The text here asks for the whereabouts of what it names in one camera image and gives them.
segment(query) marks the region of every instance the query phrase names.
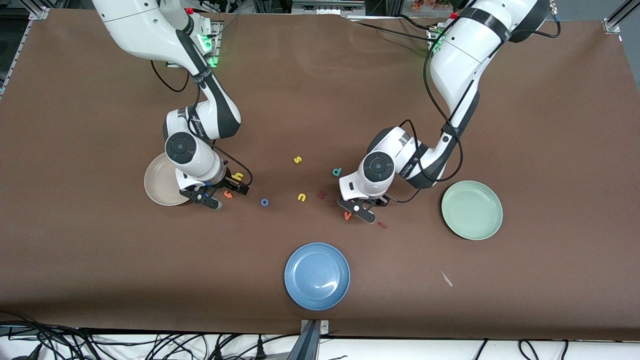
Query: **plate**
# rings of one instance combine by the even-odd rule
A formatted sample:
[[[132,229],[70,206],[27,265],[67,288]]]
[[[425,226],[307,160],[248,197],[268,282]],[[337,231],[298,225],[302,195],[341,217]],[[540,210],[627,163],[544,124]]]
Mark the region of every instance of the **plate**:
[[[289,258],[284,284],[289,296],[305,309],[327,310],[342,300],[351,274],[340,250],[325,243],[308,243]]]
[[[485,240],[502,225],[502,204],[485,184],[460,181],[444,193],[442,216],[449,228],[461,237]]]
[[[165,153],[151,161],[145,172],[145,191],[149,199],[164,206],[176,206],[189,201],[180,195],[175,169]]]

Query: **beige plate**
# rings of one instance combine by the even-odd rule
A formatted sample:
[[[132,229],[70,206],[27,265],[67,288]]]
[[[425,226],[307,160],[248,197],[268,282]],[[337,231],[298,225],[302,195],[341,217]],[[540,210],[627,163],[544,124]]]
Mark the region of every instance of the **beige plate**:
[[[164,206],[176,206],[189,199],[180,195],[178,182],[175,180],[175,165],[165,153],[158,155],[145,172],[145,191],[149,199]]]

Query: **small toy piece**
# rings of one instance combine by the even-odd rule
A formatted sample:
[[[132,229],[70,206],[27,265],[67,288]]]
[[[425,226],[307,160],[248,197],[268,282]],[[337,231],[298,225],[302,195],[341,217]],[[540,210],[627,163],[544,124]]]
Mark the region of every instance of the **small toy piece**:
[[[231,175],[231,178],[233,180],[238,180],[238,181],[242,181],[243,177],[244,177],[244,175],[242,175],[241,172],[236,172],[235,174]]]

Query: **green plate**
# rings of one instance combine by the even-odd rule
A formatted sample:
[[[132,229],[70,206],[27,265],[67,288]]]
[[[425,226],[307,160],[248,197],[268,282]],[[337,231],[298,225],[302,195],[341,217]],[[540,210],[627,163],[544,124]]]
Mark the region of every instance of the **green plate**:
[[[485,184],[460,181],[442,198],[442,216],[454,233],[469,240],[484,240],[502,224],[502,204]]]

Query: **black circular joint cap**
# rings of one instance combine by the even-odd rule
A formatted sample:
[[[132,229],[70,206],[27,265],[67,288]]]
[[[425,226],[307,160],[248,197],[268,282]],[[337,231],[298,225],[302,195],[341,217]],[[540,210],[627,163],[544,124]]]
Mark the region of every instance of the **black circular joint cap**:
[[[166,140],[164,151],[176,163],[186,164],[196,152],[196,140],[188,133],[175,133]]]
[[[362,164],[364,176],[374,183],[387,180],[394,174],[394,160],[386,152],[372,152]]]

